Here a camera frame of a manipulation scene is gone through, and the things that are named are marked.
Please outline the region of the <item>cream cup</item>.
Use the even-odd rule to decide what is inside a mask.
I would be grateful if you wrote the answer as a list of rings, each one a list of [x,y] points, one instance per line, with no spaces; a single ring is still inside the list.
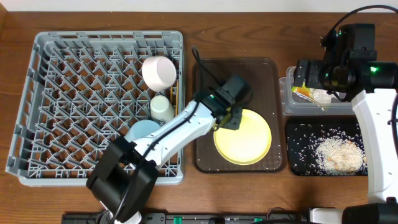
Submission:
[[[175,111],[165,96],[158,95],[150,101],[150,115],[154,120],[167,123],[174,118]]]

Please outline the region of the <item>white pink bowl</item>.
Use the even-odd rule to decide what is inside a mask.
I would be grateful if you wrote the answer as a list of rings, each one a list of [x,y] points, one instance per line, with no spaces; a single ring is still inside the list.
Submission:
[[[161,92],[175,83],[177,71],[169,58],[153,56],[142,63],[142,77],[151,90]]]

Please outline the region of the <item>yellow plate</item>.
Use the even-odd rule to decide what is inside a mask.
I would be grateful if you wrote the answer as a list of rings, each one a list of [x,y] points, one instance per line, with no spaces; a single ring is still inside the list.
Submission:
[[[227,161],[251,165],[269,152],[272,144],[271,128],[258,113],[244,109],[237,130],[220,128],[213,134],[219,154]]]

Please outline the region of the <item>green yellow snack wrapper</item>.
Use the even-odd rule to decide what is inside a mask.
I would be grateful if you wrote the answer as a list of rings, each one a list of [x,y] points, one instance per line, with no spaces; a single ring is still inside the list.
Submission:
[[[297,103],[311,103],[317,107],[319,107],[322,111],[325,111],[325,108],[319,104],[316,100],[313,99],[313,90],[311,88],[307,88],[305,86],[292,87],[292,98]]]

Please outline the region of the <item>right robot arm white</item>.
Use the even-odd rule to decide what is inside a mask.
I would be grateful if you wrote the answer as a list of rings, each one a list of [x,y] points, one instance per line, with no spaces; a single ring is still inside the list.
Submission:
[[[397,64],[299,60],[294,86],[345,93],[368,159],[368,199],[345,208],[340,223],[397,223]]]

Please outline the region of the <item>white tissue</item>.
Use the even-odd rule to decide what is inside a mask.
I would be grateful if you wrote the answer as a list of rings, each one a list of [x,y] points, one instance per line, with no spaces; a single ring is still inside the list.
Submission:
[[[329,105],[333,96],[329,95],[326,90],[315,89],[312,98],[318,104]]]

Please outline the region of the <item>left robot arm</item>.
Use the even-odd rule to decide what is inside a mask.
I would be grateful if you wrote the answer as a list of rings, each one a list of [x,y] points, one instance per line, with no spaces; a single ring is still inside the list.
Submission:
[[[111,141],[86,186],[112,215],[110,222],[127,223],[146,204],[159,169],[177,151],[227,122],[245,91],[201,90],[173,120],[143,138]]]

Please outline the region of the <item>light blue bowl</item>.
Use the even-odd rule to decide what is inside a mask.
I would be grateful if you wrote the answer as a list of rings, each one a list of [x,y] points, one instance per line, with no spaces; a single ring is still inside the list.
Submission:
[[[143,138],[160,128],[160,124],[152,120],[141,120],[132,125],[127,134],[124,136],[127,142],[135,139]]]

